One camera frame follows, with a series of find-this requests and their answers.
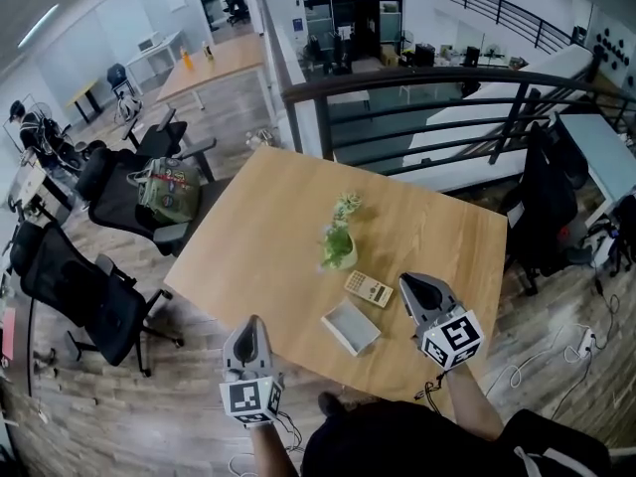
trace calculator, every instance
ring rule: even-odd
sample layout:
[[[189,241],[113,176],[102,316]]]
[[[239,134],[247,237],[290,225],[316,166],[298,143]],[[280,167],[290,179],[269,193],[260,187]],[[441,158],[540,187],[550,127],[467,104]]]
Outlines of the calculator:
[[[392,288],[375,279],[371,279],[368,275],[358,270],[351,272],[345,283],[345,289],[380,307],[387,306],[391,294],[394,292]]]

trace orange bottle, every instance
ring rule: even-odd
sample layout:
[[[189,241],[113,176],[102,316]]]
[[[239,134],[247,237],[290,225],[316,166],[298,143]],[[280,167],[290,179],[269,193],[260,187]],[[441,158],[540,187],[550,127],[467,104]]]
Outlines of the orange bottle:
[[[188,52],[183,46],[181,47],[181,58],[183,59],[183,63],[186,65],[186,69],[188,71],[193,71],[195,66],[192,64],[192,60],[190,60],[190,55],[188,55]]]

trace chair armrest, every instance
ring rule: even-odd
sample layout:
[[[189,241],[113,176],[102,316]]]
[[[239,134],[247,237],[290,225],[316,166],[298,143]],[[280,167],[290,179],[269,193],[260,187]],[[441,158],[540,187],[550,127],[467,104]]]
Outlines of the chair armrest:
[[[181,152],[179,155],[175,156],[175,159],[188,159],[189,157],[194,157],[195,155],[206,152],[207,150],[215,148],[216,146],[217,138],[204,139],[203,141],[196,143],[195,145]]]
[[[166,130],[166,126],[170,123],[175,116],[177,110],[175,108],[168,109],[168,112],[163,115],[161,122],[159,122],[159,126],[157,127],[157,132],[163,132]]]
[[[110,277],[111,275],[116,275],[129,286],[134,286],[137,283],[137,279],[133,279],[129,275],[124,274],[119,268],[117,268],[117,265],[115,265],[114,261],[112,261],[112,259],[110,259],[105,254],[100,254],[97,256],[95,265],[97,265],[99,270],[105,273],[108,277]]]
[[[123,131],[123,138],[121,138],[122,141],[126,141],[128,138],[131,138],[130,142],[134,145],[135,149],[139,148],[139,142],[136,139],[132,139],[131,136],[132,136],[132,129],[135,128],[137,119],[138,117],[135,116],[132,120],[128,122],[128,125],[126,125],[126,129]]]
[[[190,223],[181,223],[180,225],[172,225],[155,230],[152,241],[155,243],[177,242],[186,236],[189,225]]]
[[[100,254],[97,259],[95,260],[95,265],[97,265],[97,267],[99,267],[99,269],[105,273],[107,276],[112,275],[112,273],[114,272],[114,270],[117,268],[115,266],[114,261],[112,261],[112,259],[110,259],[108,256],[106,256],[105,254]]]

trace black cable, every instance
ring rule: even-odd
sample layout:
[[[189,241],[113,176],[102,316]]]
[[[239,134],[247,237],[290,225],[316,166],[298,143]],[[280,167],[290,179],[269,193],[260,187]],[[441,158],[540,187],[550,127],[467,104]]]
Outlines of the black cable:
[[[557,415],[558,409],[561,407],[561,405],[563,404],[563,402],[567,399],[567,397],[572,393],[572,391],[574,389],[576,389],[579,385],[581,385],[585,379],[587,378],[587,374],[589,373],[589,368],[591,368],[592,366],[592,350],[591,348],[589,349],[589,361],[587,362],[587,368],[585,368],[585,374],[583,375],[583,377],[576,382],[569,391],[567,391],[567,393],[565,394],[565,396],[563,396],[560,401],[558,402],[558,405],[556,406],[556,410],[553,412],[553,416],[550,417],[550,420],[554,420],[555,419],[555,415]]]
[[[278,420],[278,422],[280,422],[280,424],[285,428],[285,431],[287,431],[289,434],[291,434],[293,436],[293,444],[285,447],[285,450],[287,452],[304,452],[305,449],[303,449],[300,445],[302,444],[302,433],[300,432],[300,430],[296,427],[296,424],[294,424],[294,421],[291,419],[291,416],[287,413],[285,413],[284,411],[278,411],[278,414],[284,418],[286,418],[289,421],[289,424],[291,425],[291,429],[289,429],[285,423],[280,420],[280,418],[277,418],[276,420]]]
[[[424,390],[419,391],[413,397],[415,400],[418,400],[426,396],[426,400],[428,401],[428,404],[430,405],[430,409],[432,409],[438,415],[441,415],[441,412],[439,411],[439,408],[435,404],[435,401],[433,401],[431,393],[436,393],[437,391],[441,390],[441,381],[444,379],[445,376],[446,376],[445,371],[441,375],[437,376],[437,385],[435,385],[433,382],[426,382],[426,384],[424,384]]]
[[[616,300],[616,307],[612,309],[614,300]],[[616,295],[615,293],[612,294],[611,297],[609,297],[609,302],[607,302],[607,299],[603,295],[603,301],[605,302],[605,307],[607,308],[607,311],[609,311],[609,329],[607,329],[607,335],[605,336],[605,344],[602,346],[598,345],[596,336],[592,334],[592,339],[594,340],[594,346],[598,350],[605,350],[605,348],[607,348],[607,345],[611,341],[612,328],[614,327],[614,316],[616,316],[618,314],[618,311],[620,310],[620,298],[618,298],[618,295]]]

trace green bag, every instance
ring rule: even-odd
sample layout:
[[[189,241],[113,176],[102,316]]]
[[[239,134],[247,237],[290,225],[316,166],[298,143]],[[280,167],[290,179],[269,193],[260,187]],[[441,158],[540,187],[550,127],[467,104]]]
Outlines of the green bag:
[[[142,171],[130,173],[127,180],[139,189],[138,205],[150,209],[162,225],[187,223],[199,211],[199,172],[183,161],[151,159]]]

